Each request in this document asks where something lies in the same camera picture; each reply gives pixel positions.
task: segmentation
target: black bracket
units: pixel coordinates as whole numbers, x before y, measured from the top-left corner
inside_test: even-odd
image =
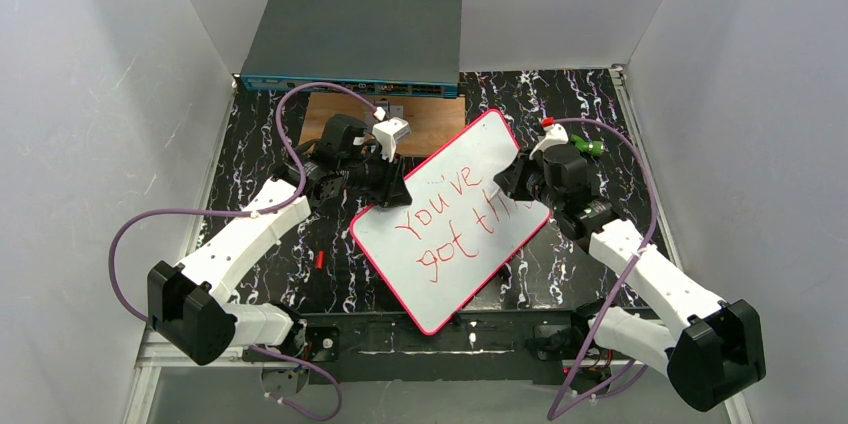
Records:
[[[760,316],[739,300],[691,326],[671,350],[668,380],[692,408],[706,412],[766,376]]]
[[[236,332],[236,317],[197,285],[181,267],[160,261],[147,274],[147,322],[200,366],[218,358]]]

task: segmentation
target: black marble surface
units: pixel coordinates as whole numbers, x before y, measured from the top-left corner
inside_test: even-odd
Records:
[[[499,109],[519,143],[538,138],[538,123],[548,116],[589,117],[627,133],[609,72],[605,69],[465,73],[466,122],[490,108]],[[240,89],[229,117],[224,146],[209,199],[214,209],[237,209],[250,202],[271,169],[282,162],[283,146],[273,114],[282,93]],[[297,143],[308,94],[296,96],[284,112],[288,138]],[[636,161],[613,136],[592,126],[569,132],[603,140],[610,149],[595,169],[600,193],[619,202],[641,231],[648,226],[647,190]],[[348,227],[364,208],[353,194],[343,194],[321,208],[272,248],[243,279],[238,299],[246,303],[282,301],[302,313],[401,311],[379,274],[355,245]],[[204,222],[202,243],[225,224]],[[657,233],[655,242],[664,251]],[[314,267],[318,251],[324,268]],[[572,309],[605,295],[615,275],[556,231],[544,227],[468,303],[468,310]],[[644,303],[629,289],[619,303]]]

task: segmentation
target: pink whiteboard frame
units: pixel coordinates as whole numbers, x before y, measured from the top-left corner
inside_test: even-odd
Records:
[[[446,149],[448,146],[450,146],[450,145],[451,145],[454,141],[456,141],[457,139],[459,139],[459,137],[460,137],[460,136],[462,136],[463,134],[465,134],[465,132],[466,132],[466,131],[468,131],[469,129],[471,129],[472,127],[474,127],[474,126],[475,126],[475,125],[476,125],[476,124],[477,124],[477,123],[478,123],[481,119],[483,119],[484,117],[486,117],[487,115],[489,115],[489,114],[490,114],[490,113],[492,113],[492,112],[496,113],[496,114],[497,114],[497,115],[501,118],[501,121],[503,121],[503,123],[504,123],[504,127],[506,127],[507,132],[509,132],[509,136],[510,136],[510,137],[512,137],[512,142],[513,142],[513,144],[515,144],[515,149],[516,149],[516,150],[517,150],[517,149],[520,149],[520,148],[521,148],[521,146],[519,146],[519,145],[518,145],[518,141],[515,139],[515,135],[512,133],[512,129],[510,129],[509,124],[506,122],[506,119],[504,118],[504,116],[503,116],[503,114],[501,113],[501,111],[499,111],[498,109],[489,109],[488,111],[484,112],[484,113],[483,113],[480,117],[478,117],[477,119],[475,119],[475,120],[474,120],[474,122],[472,122],[471,124],[469,124],[468,126],[466,126],[466,127],[465,127],[465,129],[463,129],[463,130],[462,130],[459,134],[457,134],[457,135],[455,135],[454,137],[452,137],[452,138],[451,138],[451,140],[449,140],[448,142],[446,142],[446,143],[445,143],[445,145],[443,145],[443,146],[442,146],[442,147],[440,147],[440,148],[439,148],[436,152],[434,152],[432,155],[430,155],[430,157],[428,157],[428,158],[427,158],[424,162],[422,162],[419,166],[417,166],[415,169],[413,169],[413,170],[409,171],[409,174],[407,174],[406,176],[404,176],[403,180],[407,180],[407,179],[409,179],[410,177],[412,177],[412,175],[414,175],[414,174],[415,174],[415,173],[416,173],[419,169],[423,168],[423,167],[424,167],[424,166],[425,166],[428,162],[430,162],[430,160],[431,160],[431,159],[433,159],[434,157],[436,157],[437,155],[439,155],[439,153],[440,153],[440,152],[442,152],[443,150],[445,150],[445,149]],[[354,225],[356,224],[356,221],[358,221],[360,217],[364,216],[364,215],[365,215],[365,213],[367,213],[368,211],[370,211],[373,207],[374,207],[374,205],[373,205],[373,204],[372,204],[372,205],[370,205],[370,206],[368,206],[368,207],[366,207],[366,208],[365,208],[362,212],[360,212],[359,214],[357,214],[357,215],[356,215],[356,216],[355,216],[355,217],[354,217],[354,218],[350,221],[350,234],[353,236],[353,240],[354,240],[354,241],[356,241],[356,245],[357,245],[357,246],[359,246],[359,248],[360,248],[360,249],[362,249],[362,252],[365,254],[365,257],[367,257],[367,258],[368,258],[368,260],[371,262],[371,264],[373,264],[373,265],[374,265],[374,268],[375,268],[375,269],[377,269],[377,272],[380,274],[380,277],[382,277],[382,278],[383,278],[383,281],[385,281],[385,282],[386,282],[386,284],[389,286],[389,289],[391,289],[392,294],[394,294],[394,295],[395,295],[395,297],[397,297],[397,298],[398,298],[398,301],[400,301],[400,305],[401,305],[401,306],[403,306],[403,309],[406,311],[406,313],[409,315],[409,317],[411,317],[411,318],[412,318],[412,320],[415,322],[415,325],[416,325],[416,326],[418,326],[418,329],[419,329],[419,330],[420,330],[420,331],[421,331],[421,332],[422,332],[425,336],[432,336],[432,335],[436,334],[437,332],[439,332],[439,331],[440,331],[440,330],[441,330],[441,329],[445,326],[445,324],[447,324],[447,323],[448,323],[448,321],[450,321],[450,318],[451,318],[451,316],[453,315],[453,313],[451,313],[450,315],[448,315],[448,317],[447,317],[447,318],[445,318],[445,320],[444,320],[444,321],[442,321],[442,323],[441,323],[441,324],[439,324],[438,326],[436,326],[436,329],[435,329],[435,330],[433,330],[433,331],[429,331],[429,332],[428,332],[428,331],[425,331],[424,329],[422,329],[422,328],[421,328],[421,324],[418,322],[418,319],[416,319],[416,318],[415,318],[415,315],[413,315],[413,314],[409,311],[409,308],[407,307],[406,303],[403,301],[403,299],[400,297],[400,295],[398,295],[397,291],[395,291],[395,288],[394,288],[394,286],[392,286],[392,283],[391,283],[391,282],[389,282],[389,280],[388,280],[388,279],[386,279],[386,276],[383,274],[383,271],[381,271],[381,270],[380,270],[380,266],[378,266],[378,265],[377,265],[377,263],[376,263],[376,262],[374,262],[374,259],[372,259],[372,258],[371,258],[371,254],[369,254],[369,253],[368,253],[368,250],[367,250],[367,249],[365,249],[365,247],[364,247],[364,246],[362,245],[362,243],[359,241],[359,238],[358,238],[358,237],[356,237],[356,229],[354,228]],[[540,229],[542,229],[542,227],[544,227],[544,226],[545,226],[545,224],[548,222],[548,220],[549,220],[550,218],[551,218],[551,212],[550,212],[550,211],[548,211],[548,216],[547,216],[545,219],[543,219],[543,220],[542,220],[542,222],[539,224],[539,226],[538,226],[535,230],[533,230],[533,232],[531,232],[529,236],[527,236],[527,239],[525,239],[524,241],[522,241],[522,242],[521,242],[521,244],[519,244],[519,245],[518,245],[518,247],[516,247],[515,249],[513,249],[513,251],[512,251],[512,252],[510,253],[510,255],[506,258],[506,260],[504,260],[504,262],[502,262],[502,263],[501,263],[498,267],[496,267],[496,268],[495,268],[495,270],[494,270],[494,271],[492,271],[492,273],[491,273],[491,274],[490,274],[490,275],[489,275],[486,279],[484,279],[484,280],[483,280],[483,282],[481,282],[481,283],[480,283],[480,285],[479,285],[479,286],[477,286],[477,287],[476,287],[476,288],[475,288],[475,289],[471,292],[471,294],[469,294],[469,295],[468,295],[468,297],[466,297],[465,299],[463,299],[463,300],[462,300],[462,302],[459,304],[459,306],[457,306],[457,308],[456,308],[456,309],[454,309],[454,311],[453,311],[453,312],[455,313],[455,312],[459,311],[459,310],[460,310],[460,309],[462,309],[462,308],[463,308],[466,304],[468,304],[468,301],[470,301],[470,300],[471,300],[471,299],[472,299],[472,298],[473,298],[473,297],[474,297],[474,296],[475,296],[478,292],[480,292],[480,289],[482,289],[482,288],[483,288],[483,286],[485,286],[485,285],[486,285],[486,283],[488,283],[488,282],[489,282],[489,281],[490,281],[490,280],[491,280],[491,279],[495,276],[495,274],[497,274],[497,272],[501,269],[501,267],[503,267],[503,265],[504,265],[504,264],[506,264],[507,262],[509,262],[509,260],[510,260],[510,259],[512,259],[512,257],[513,257],[513,256],[515,256],[515,254],[518,252],[518,250],[519,250],[519,249],[521,249],[522,247],[524,247],[524,245],[525,245],[525,244],[527,244],[527,242],[528,242],[528,241],[530,241],[530,239],[532,239],[532,238],[533,238],[533,236],[535,236],[535,235],[536,235],[536,233],[538,233],[538,232],[539,232],[539,230],[540,230]]]

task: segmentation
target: white connector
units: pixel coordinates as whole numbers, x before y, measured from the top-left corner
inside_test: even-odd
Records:
[[[395,158],[398,143],[408,136],[412,131],[409,123],[399,117],[393,117],[388,121],[378,122],[371,129],[374,139],[382,146],[380,154],[383,159],[390,161]]]
[[[382,121],[383,119],[386,118],[386,109],[378,106],[377,110],[375,110],[373,113],[371,113],[371,115],[374,116],[374,119],[377,119],[378,121]]]

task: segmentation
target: table surface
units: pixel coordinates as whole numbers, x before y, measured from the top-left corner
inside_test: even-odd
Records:
[[[375,96],[367,97],[371,101],[379,99]],[[397,153],[402,156],[429,156],[465,128],[464,96],[456,99],[393,96],[391,108],[395,106],[403,107],[403,115],[400,117],[409,123],[413,131],[398,144]],[[316,92],[309,96],[300,142],[319,139],[324,133],[327,119],[335,114],[353,116],[366,124],[373,124],[374,121],[371,110],[355,97]],[[391,110],[387,117],[394,117]]]
[[[606,69],[515,72],[469,72],[465,120],[499,109],[522,146],[535,143],[544,117],[599,119],[627,134],[627,125],[612,78]],[[274,125],[274,108],[282,92],[248,92],[235,99],[212,185],[209,207],[238,209],[250,202],[285,152]],[[299,142],[309,94],[295,96],[284,110],[292,142]],[[591,126],[569,128],[610,149],[598,160],[595,185],[618,202],[643,232],[650,214],[647,189],[636,161],[613,136]],[[325,203],[282,239],[247,273],[238,289],[242,303],[280,301],[302,313],[402,311],[379,274],[355,245],[350,220],[364,208],[361,199],[344,194]],[[199,243],[218,232],[222,219],[207,219]],[[657,233],[654,242],[665,246]],[[313,263],[325,252],[323,270]],[[504,272],[490,281],[465,310],[573,309],[603,297],[615,282],[608,268],[574,248],[548,223]],[[631,290],[620,305],[643,306]]]

